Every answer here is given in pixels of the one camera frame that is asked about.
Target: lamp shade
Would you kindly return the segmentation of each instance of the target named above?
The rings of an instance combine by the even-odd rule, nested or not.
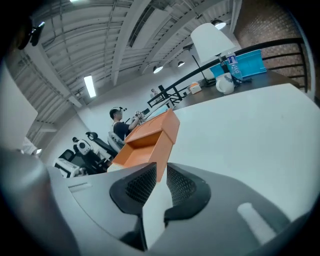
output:
[[[191,33],[191,39],[202,63],[235,47],[231,40],[211,23],[198,26]]]

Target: orange box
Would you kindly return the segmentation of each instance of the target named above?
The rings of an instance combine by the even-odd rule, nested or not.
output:
[[[170,108],[166,112],[137,126],[113,163],[125,168],[156,162],[156,181],[164,174],[172,146],[176,143],[180,121]]]

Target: white table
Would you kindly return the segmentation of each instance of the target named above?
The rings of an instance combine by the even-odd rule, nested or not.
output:
[[[174,113],[180,127],[168,162],[238,179],[291,221],[311,209],[320,190],[320,109],[297,88],[249,90]],[[165,172],[143,207],[153,216],[143,222],[149,247],[165,230],[166,180]]]

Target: black t-shirt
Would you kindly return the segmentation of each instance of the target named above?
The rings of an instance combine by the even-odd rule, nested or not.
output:
[[[116,122],[113,125],[113,132],[121,139],[125,140],[125,136],[128,136],[131,132],[129,130],[129,124],[125,124],[123,122]]]

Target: water bottle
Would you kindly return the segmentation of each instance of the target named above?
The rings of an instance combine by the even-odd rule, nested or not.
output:
[[[233,75],[235,78],[237,78],[239,80],[242,80],[242,74],[241,74],[241,71],[238,67],[238,61],[237,61],[235,53],[228,52],[225,57],[228,61],[229,70],[230,70],[231,75]]]

